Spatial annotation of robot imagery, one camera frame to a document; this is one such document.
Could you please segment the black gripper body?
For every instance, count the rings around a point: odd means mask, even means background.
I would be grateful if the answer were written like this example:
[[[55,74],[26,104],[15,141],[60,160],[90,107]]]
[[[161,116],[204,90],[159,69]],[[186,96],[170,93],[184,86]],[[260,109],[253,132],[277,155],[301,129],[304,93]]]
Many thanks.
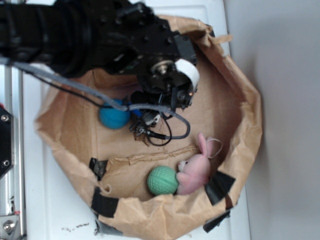
[[[139,76],[138,83],[142,90],[131,95],[132,104],[161,106],[171,112],[192,104],[200,80],[196,68],[196,53],[189,37],[177,35],[174,40],[180,57],[177,60],[162,60],[150,68],[150,76]],[[153,109],[135,109],[131,113],[134,117],[130,131],[147,137],[160,137],[161,134],[150,128],[154,128],[160,119],[167,121],[173,117],[169,113]]]

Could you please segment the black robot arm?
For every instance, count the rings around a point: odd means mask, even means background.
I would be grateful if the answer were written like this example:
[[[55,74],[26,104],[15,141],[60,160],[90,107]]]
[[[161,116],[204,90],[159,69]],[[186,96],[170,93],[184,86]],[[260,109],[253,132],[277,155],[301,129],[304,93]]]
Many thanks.
[[[190,38],[144,3],[127,0],[1,1],[0,62],[137,114],[136,132],[148,137],[156,137],[150,116],[175,117],[189,107],[200,79]],[[136,76],[142,100],[120,104],[73,81],[93,69]]]

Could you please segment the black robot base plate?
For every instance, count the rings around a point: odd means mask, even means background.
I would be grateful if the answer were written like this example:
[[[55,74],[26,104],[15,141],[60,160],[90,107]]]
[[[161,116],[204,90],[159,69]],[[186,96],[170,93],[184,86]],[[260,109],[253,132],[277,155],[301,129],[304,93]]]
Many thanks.
[[[0,105],[0,178],[13,166],[12,154],[12,115]]]

